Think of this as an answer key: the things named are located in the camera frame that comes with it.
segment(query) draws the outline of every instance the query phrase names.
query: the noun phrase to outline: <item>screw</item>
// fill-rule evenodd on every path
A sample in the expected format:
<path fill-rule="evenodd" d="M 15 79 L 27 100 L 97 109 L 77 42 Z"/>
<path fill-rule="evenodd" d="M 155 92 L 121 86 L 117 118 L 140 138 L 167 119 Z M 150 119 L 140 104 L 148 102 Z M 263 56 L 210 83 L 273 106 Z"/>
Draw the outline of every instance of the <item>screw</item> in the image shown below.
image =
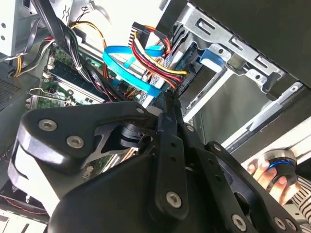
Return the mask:
<path fill-rule="evenodd" d="M 179 208 L 181 206 L 181 199 L 179 195 L 173 191 L 166 194 L 166 200 L 174 208 Z"/>
<path fill-rule="evenodd" d="M 145 113 L 144 110 L 142 110 L 141 108 L 137 108 L 136 111 L 138 111 L 138 112 L 141 113 L 141 114 L 144 114 L 144 113 Z"/>
<path fill-rule="evenodd" d="M 233 215 L 232 216 L 232 221 L 233 221 L 234 225 L 241 232 L 245 232 L 246 231 L 246 224 L 245 224 L 244 220 L 239 215 Z"/>
<path fill-rule="evenodd" d="M 187 129 L 190 130 L 191 132 L 194 132 L 194 128 L 191 125 L 187 125 Z"/>
<path fill-rule="evenodd" d="M 221 151 L 222 149 L 220 148 L 220 146 L 218 146 L 217 144 L 214 144 L 214 148 L 218 151 Z"/>
<path fill-rule="evenodd" d="M 57 128 L 57 124 L 55 121 L 49 120 L 49 119 L 44 119 L 39 121 L 39 128 L 44 130 L 44 131 L 54 131 Z"/>
<path fill-rule="evenodd" d="M 292 86 L 291 87 L 291 92 L 296 92 L 298 90 L 298 86 Z"/>
<path fill-rule="evenodd" d="M 292 221 L 290 221 L 288 218 L 285 219 L 287 224 L 294 230 L 297 231 L 297 227 L 292 223 Z"/>
<path fill-rule="evenodd" d="M 274 221 L 276 222 L 278 227 L 280 227 L 282 230 L 286 230 L 285 224 L 282 222 L 281 219 L 279 219 L 278 217 L 275 217 Z"/>
<path fill-rule="evenodd" d="M 84 141 L 79 136 L 69 136 L 67 138 L 67 144 L 72 148 L 80 149 L 84 146 Z"/>

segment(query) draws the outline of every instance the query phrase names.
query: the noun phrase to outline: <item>metal bracket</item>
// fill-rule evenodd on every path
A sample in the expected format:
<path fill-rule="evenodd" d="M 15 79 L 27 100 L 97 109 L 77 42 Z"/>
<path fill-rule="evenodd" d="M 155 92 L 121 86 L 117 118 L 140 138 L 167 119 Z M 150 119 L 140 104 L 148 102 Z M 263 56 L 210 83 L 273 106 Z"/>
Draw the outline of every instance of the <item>metal bracket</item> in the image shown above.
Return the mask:
<path fill-rule="evenodd" d="M 265 59 L 257 51 L 241 41 L 213 19 L 199 11 L 191 3 L 187 4 L 183 13 L 178 18 L 178 22 L 205 41 L 226 46 L 228 49 L 253 64 L 267 76 L 273 73 L 278 73 L 280 76 L 285 74 L 283 70 Z"/>

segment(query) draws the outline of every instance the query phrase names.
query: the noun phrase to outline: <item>hand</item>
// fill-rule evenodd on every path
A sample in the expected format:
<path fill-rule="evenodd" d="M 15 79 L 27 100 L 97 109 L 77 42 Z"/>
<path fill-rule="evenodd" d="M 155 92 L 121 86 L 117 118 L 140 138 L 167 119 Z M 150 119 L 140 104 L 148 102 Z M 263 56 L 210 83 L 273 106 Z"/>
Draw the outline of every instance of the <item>hand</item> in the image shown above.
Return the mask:
<path fill-rule="evenodd" d="M 267 189 L 268 185 L 277 174 L 274 167 L 268 170 L 269 165 L 268 161 L 263 161 L 261 164 L 258 164 L 258 160 L 254 160 L 247 166 L 249 174 L 251 174 L 264 189 Z M 289 199 L 301 189 L 298 183 L 289 187 L 286 187 L 286 184 L 287 179 L 282 176 L 270 190 L 270 195 L 281 205 L 285 205 Z"/>

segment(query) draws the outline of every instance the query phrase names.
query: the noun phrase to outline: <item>black mounting arm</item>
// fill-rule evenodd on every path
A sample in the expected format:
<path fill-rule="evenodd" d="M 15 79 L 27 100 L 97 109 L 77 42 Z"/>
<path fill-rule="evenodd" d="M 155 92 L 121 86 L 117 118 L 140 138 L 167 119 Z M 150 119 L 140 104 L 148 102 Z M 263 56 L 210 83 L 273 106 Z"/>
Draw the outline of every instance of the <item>black mounting arm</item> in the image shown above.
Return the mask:
<path fill-rule="evenodd" d="M 163 111 L 159 116 L 138 103 L 119 102 L 34 110 L 23 117 L 9 167 L 21 189 L 34 177 L 20 165 L 21 154 L 54 188 L 57 181 L 76 179 L 107 150 L 139 148 L 138 155 L 63 195 L 54 188 L 60 200 L 47 209 L 49 232 L 301 232 L 220 144 L 201 143 L 172 94 L 161 94 L 154 106 Z M 102 136 L 99 144 L 95 135 Z M 47 192 L 33 193 L 47 201 Z"/>

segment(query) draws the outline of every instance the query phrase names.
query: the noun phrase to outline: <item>black wire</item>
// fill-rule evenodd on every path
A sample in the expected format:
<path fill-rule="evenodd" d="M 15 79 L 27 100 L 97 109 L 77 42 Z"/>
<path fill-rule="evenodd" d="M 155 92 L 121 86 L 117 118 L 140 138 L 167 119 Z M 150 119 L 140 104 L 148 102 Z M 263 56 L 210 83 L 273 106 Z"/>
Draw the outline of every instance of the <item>black wire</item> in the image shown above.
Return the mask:
<path fill-rule="evenodd" d="M 160 38 L 160 41 L 161 41 L 161 43 L 163 44 L 164 50 L 165 50 L 165 52 L 166 52 L 166 51 L 167 51 L 167 48 L 168 48 L 168 45 L 166 44 L 166 42 L 165 42 L 164 39 L 161 39 L 161 38 Z"/>
<path fill-rule="evenodd" d="M 31 2 L 58 46 L 66 51 L 67 45 L 64 38 L 64 31 L 56 17 L 50 1 L 31 0 Z"/>
<path fill-rule="evenodd" d="M 31 31 L 30 31 L 30 34 L 29 34 L 29 37 L 28 37 L 28 41 L 27 41 L 27 44 L 26 44 L 26 47 L 25 47 L 25 50 L 24 50 L 24 54 L 27 54 L 30 52 L 30 50 L 32 49 L 33 45 L 34 45 L 34 42 L 35 42 L 35 37 L 37 35 L 37 31 L 38 31 L 38 27 L 39 27 L 39 23 L 41 22 L 41 19 L 38 18 L 33 27 L 31 28 Z"/>
<path fill-rule="evenodd" d="M 87 7 L 87 6 L 81 7 L 81 10 L 82 10 L 83 12 L 82 12 L 82 14 L 81 14 L 79 17 L 77 17 L 76 22 L 79 22 L 79 21 L 81 20 L 81 18 L 82 18 L 84 15 L 86 15 L 87 13 L 89 13 L 89 12 L 86 12 L 86 11 L 88 10 L 88 7 Z"/>
<path fill-rule="evenodd" d="M 34 58 L 34 60 L 32 62 L 30 62 L 27 66 L 25 66 L 24 68 L 21 69 L 21 72 L 33 67 L 40 59 L 41 53 L 44 49 L 44 47 L 49 43 L 49 41 L 43 41 L 39 47 L 38 53 L 36 55 L 36 57 Z"/>
<path fill-rule="evenodd" d="M 87 64 L 87 62 L 80 57 L 75 32 L 56 17 L 50 1 L 31 1 L 58 46 L 72 57 L 73 63 L 82 78 L 92 83 L 98 91 L 103 92 L 104 90 L 108 97 L 113 96 L 116 100 L 126 101 L 127 99 L 125 96 L 121 95 L 107 80 L 103 79 L 102 75 L 93 66 Z M 96 83 L 99 83 L 103 90 L 98 87 Z"/>

